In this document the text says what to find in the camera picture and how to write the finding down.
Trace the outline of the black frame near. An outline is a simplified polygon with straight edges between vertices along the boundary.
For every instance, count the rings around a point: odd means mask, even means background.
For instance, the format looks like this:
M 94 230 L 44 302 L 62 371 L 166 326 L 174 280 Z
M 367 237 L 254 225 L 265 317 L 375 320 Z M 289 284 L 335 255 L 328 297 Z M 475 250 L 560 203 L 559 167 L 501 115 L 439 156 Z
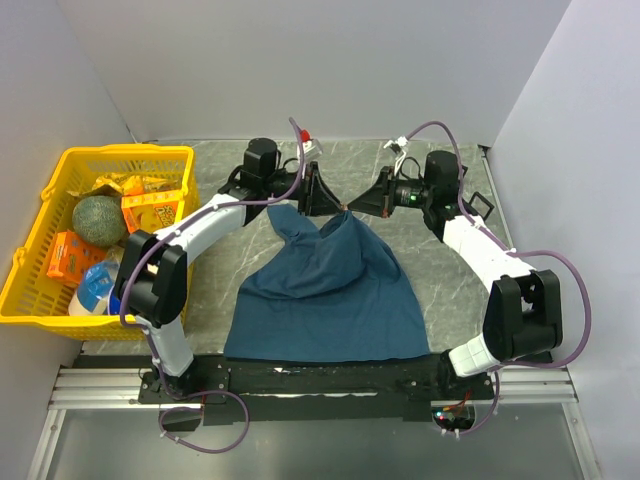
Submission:
M 475 191 L 471 197 L 466 200 L 465 205 L 469 208 L 469 212 L 472 215 L 479 216 L 484 221 L 488 220 L 495 210 L 495 205 L 479 191 Z

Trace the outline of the orange snack box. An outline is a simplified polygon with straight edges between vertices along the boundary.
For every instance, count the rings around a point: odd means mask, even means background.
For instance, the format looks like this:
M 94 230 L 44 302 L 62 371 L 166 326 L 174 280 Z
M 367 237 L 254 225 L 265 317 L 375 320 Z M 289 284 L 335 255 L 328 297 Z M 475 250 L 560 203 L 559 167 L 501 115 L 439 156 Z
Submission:
M 106 251 L 86 243 L 75 232 L 66 230 L 54 236 L 46 274 L 66 286 L 78 286 L 93 265 L 106 258 Z

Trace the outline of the aluminium frame rail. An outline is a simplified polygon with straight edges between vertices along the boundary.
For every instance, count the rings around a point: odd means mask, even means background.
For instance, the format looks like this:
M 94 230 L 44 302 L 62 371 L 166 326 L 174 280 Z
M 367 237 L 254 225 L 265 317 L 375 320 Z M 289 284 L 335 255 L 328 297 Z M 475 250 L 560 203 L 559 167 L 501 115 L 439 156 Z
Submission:
M 75 367 L 63 367 L 59 370 L 48 402 L 49 412 L 41 439 L 29 471 L 31 478 L 40 479 L 48 472 L 59 437 L 56 430 L 62 425 L 66 413 L 71 410 L 138 408 L 164 412 L 181 409 L 204 414 L 201 407 L 178 405 L 162 408 L 158 405 L 140 404 L 138 395 L 142 377 L 144 373 L 150 372 L 149 369 L 140 367 L 140 361 L 137 356 L 83 357 Z M 494 386 L 492 400 L 462 400 L 453 405 L 487 405 L 498 409 L 506 405 L 558 404 L 563 409 L 582 475 L 587 479 L 601 478 L 601 469 L 582 423 L 579 398 L 567 368 L 507 366 L 487 375 Z M 432 416 L 445 405 L 447 404 L 438 403 L 433 406 Z

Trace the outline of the orange cracker box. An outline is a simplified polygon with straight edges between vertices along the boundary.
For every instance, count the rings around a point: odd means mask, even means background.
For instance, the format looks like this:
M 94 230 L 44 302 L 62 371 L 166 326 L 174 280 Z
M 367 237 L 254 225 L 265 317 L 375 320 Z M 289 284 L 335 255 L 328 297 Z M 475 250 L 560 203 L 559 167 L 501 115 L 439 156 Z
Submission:
M 121 211 L 128 232 L 134 233 L 143 230 L 147 233 L 153 233 L 173 225 L 181 200 L 180 190 L 122 197 Z

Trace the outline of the green melon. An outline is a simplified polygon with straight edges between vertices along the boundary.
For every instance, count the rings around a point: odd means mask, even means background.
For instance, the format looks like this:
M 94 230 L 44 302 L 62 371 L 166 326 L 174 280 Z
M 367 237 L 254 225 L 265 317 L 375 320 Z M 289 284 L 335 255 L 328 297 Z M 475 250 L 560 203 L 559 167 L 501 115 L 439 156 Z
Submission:
M 117 244 L 127 233 L 120 200 L 110 196 L 80 200 L 73 210 L 72 226 L 86 243 L 100 248 Z

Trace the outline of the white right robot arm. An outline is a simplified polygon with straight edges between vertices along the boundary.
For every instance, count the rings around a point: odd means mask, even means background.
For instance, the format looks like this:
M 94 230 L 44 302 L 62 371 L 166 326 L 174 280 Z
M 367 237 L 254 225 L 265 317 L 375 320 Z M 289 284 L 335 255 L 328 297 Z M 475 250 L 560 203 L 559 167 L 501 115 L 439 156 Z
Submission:
M 457 156 L 433 151 L 423 174 L 409 178 L 402 172 L 405 151 L 395 142 L 387 147 L 396 153 L 395 163 L 382 168 L 349 209 L 381 218 L 398 207 L 421 211 L 427 229 L 465 261 L 489 293 L 481 332 L 446 353 L 437 374 L 439 391 L 459 398 L 471 388 L 472 376 L 559 346 L 563 330 L 558 277 L 535 269 L 490 238 L 484 216 L 459 197 L 465 172 Z

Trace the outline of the yellow plastic basket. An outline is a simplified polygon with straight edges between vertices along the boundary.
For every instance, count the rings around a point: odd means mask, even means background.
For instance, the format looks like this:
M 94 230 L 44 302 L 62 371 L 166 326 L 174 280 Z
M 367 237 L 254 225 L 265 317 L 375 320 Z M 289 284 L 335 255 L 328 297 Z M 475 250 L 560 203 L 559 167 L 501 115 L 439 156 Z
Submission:
M 26 242 L 12 258 L 1 292 L 1 322 L 38 327 L 81 341 L 137 341 L 141 332 L 124 328 L 117 315 L 70 316 L 74 290 L 46 274 L 57 233 L 71 227 L 75 202 L 70 190 L 90 187 L 103 174 L 131 173 L 177 180 L 182 198 L 176 219 L 200 206 L 195 152 L 188 146 L 112 144 L 72 147 L 61 155 L 47 186 Z

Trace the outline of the yellow snack bag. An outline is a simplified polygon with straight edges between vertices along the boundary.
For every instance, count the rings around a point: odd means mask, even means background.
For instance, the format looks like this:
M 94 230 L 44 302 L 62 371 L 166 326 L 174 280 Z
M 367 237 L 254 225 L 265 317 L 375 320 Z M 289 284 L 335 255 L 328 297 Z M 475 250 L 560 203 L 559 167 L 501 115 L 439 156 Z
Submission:
M 110 173 L 99 176 L 90 188 L 68 190 L 67 194 L 75 199 L 91 196 L 136 196 L 175 190 L 179 182 L 161 177 L 136 174 Z

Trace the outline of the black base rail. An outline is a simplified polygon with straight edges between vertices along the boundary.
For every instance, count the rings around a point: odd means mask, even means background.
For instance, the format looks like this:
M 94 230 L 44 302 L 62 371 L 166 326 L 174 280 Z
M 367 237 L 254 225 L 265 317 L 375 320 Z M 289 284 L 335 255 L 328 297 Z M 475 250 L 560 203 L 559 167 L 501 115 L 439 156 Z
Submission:
M 448 372 L 441 355 L 411 360 L 333 364 L 196 358 L 192 373 L 168 395 L 155 371 L 144 373 L 138 401 L 162 408 L 204 410 L 207 425 L 259 421 L 396 418 L 429 422 L 438 403 L 490 401 L 485 373 L 463 379 Z

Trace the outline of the white blue bottle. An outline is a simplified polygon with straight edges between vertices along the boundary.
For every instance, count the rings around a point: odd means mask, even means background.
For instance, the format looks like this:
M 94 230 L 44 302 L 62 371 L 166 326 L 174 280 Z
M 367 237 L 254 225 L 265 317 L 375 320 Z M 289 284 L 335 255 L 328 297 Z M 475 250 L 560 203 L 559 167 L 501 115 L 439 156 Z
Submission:
M 114 294 L 119 264 L 102 261 L 84 274 L 68 306 L 70 316 L 118 315 L 120 300 Z

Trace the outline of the blue t-shirt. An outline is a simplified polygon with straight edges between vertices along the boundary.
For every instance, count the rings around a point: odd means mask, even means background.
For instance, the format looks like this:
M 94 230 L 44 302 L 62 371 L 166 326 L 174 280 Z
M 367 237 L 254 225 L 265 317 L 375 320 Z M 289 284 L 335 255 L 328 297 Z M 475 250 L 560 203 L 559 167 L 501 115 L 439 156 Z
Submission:
M 284 245 L 240 286 L 225 356 L 340 363 L 429 353 L 409 278 L 365 223 L 345 211 L 317 227 L 290 205 L 268 216 Z

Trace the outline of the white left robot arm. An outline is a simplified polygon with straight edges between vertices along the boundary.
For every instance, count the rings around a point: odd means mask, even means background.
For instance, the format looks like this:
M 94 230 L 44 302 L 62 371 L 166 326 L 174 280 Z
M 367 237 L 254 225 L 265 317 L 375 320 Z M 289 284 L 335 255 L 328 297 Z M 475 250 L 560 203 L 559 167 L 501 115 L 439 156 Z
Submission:
M 152 352 L 152 371 L 174 401 L 188 401 L 200 384 L 181 319 L 191 264 L 277 202 L 295 201 L 305 216 L 341 212 L 342 203 L 320 176 L 321 153 L 319 141 L 303 131 L 294 159 L 298 168 L 290 171 L 273 140 L 254 138 L 241 164 L 205 205 L 169 227 L 129 236 L 113 293 L 120 301 L 120 317 L 134 319 L 121 323 L 143 333 Z

